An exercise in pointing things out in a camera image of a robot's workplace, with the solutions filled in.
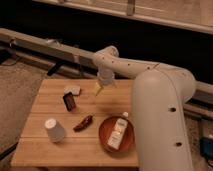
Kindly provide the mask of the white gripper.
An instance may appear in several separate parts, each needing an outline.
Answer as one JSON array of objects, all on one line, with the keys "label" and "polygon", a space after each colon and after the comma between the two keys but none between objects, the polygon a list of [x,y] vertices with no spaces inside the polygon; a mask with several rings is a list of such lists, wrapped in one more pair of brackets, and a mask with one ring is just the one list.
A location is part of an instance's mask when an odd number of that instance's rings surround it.
[{"label": "white gripper", "polygon": [[115,74],[112,70],[105,69],[99,70],[97,73],[98,82],[94,86],[94,95],[97,96],[103,89],[103,86],[107,86],[113,83]]}]

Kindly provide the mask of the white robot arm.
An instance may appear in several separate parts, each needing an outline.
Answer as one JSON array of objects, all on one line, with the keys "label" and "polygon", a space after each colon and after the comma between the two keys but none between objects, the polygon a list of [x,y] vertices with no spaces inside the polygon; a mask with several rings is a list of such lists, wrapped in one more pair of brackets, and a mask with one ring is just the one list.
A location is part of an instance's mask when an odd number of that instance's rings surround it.
[{"label": "white robot arm", "polygon": [[140,171],[194,171],[183,104],[196,90],[193,74],[160,62],[121,58],[108,46],[95,52],[98,83],[119,73],[133,80],[131,111]]}]

